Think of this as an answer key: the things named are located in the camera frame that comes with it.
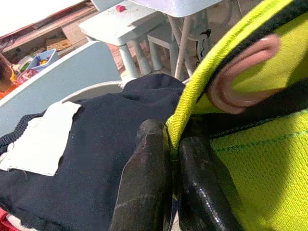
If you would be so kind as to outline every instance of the green stitching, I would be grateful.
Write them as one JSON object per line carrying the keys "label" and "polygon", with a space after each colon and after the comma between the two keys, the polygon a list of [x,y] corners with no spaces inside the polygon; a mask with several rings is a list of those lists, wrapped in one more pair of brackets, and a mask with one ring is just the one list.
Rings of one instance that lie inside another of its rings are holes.
{"label": "green stitching", "polygon": [[231,151],[231,150],[235,150],[235,149],[243,149],[243,148],[249,148],[249,147],[256,147],[262,144],[268,144],[268,143],[274,143],[274,142],[278,142],[278,141],[283,141],[286,139],[289,139],[291,137],[294,136],[299,136],[299,135],[304,135],[304,134],[308,134],[308,130],[304,130],[304,131],[298,131],[295,133],[291,133],[291,134],[285,134],[283,136],[274,138],[274,139],[269,139],[269,140],[264,140],[264,141],[257,141],[257,142],[252,142],[252,143],[247,143],[247,144],[241,144],[241,145],[235,145],[235,146],[231,146],[231,147],[226,147],[226,148],[213,148],[215,150],[215,152],[227,152],[227,151]]}
{"label": "green stitching", "polygon": [[270,121],[272,121],[272,120],[275,120],[275,119],[280,119],[280,118],[291,118],[291,117],[293,117],[293,116],[295,116],[295,115],[297,115],[297,114],[305,114],[305,113],[308,113],[308,109],[304,109],[304,110],[302,110],[302,111],[295,112],[295,113],[292,113],[292,114],[289,114],[289,115],[286,115],[286,116],[280,116],[280,115],[279,115],[279,116],[276,116],[276,117],[273,117],[273,118],[260,120],[260,121],[255,122],[255,123],[245,124],[245,125],[242,125],[242,126],[239,126],[239,127],[231,128],[231,129],[229,129],[229,130],[221,131],[221,132],[219,132],[219,133],[210,135],[210,139],[215,139],[215,138],[218,138],[218,137],[221,137],[221,136],[230,134],[230,133],[234,133],[234,132],[236,132],[236,131],[238,131],[238,130],[244,130],[244,129],[256,127],[256,126],[259,126],[259,125],[268,123],[268,122],[270,122]]}

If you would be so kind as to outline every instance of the blue plastic bin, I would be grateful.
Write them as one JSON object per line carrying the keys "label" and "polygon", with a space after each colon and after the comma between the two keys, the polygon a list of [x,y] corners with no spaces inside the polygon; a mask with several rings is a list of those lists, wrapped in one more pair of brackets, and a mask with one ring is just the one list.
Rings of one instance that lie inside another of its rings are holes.
{"label": "blue plastic bin", "polygon": [[[39,65],[37,66],[37,62],[38,62],[38,59],[37,57],[39,57],[41,60],[43,59],[47,59],[49,58],[48,62],[43,64],[43,65]],[[34,69],[38,72],[40,72],[41,70],[43,70],[44,68],[46,68],[47,66],[49,66],[50,64],[56,62],[57,60],[59,59],[59,55],[56,51],[56,49],[52,49],[52,50],[49,50],[49,51],[45,51],[43,53],[40,53],[40,54],[37,54],[33,61],[29,64],[29,66],[27,67],[27,70],[28,69]]]}

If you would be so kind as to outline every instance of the white fabric patch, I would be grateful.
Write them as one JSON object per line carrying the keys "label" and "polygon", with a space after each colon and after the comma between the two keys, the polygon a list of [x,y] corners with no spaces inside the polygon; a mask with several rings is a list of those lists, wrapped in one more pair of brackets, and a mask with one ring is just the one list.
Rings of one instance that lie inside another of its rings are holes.
{"label": "white fabric patch", "polygon": [[73,115],[81,107],[72,102],[56,102],[43,117],[34,118],[22,136],[9,144],[0,156],[0,169],[12,168],[54,176],[64,153]]}

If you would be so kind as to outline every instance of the small red object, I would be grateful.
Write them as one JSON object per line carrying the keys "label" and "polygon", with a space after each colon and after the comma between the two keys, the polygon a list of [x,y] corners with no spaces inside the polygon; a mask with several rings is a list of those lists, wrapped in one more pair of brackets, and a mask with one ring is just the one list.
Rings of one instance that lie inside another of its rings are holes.
{"label": "small red object", "polygon": [[123,12],[124,10],[126,10],[125,6],[123,5],[116,5],[115,9],[118,12]]}

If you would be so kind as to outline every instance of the orange clothing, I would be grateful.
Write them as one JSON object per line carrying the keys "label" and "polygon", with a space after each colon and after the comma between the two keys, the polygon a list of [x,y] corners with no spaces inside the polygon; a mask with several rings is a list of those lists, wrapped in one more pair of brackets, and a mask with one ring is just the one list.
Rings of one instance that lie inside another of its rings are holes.
{"label": "orange clothing", "polygon": [[0,92],[0,100],[4,98],[7,94],[9,94],[11,91],[16,89],[18,86],[20,86],[22,83],[20,82],[14,82],[9,89],[7,89],[5,92]]}

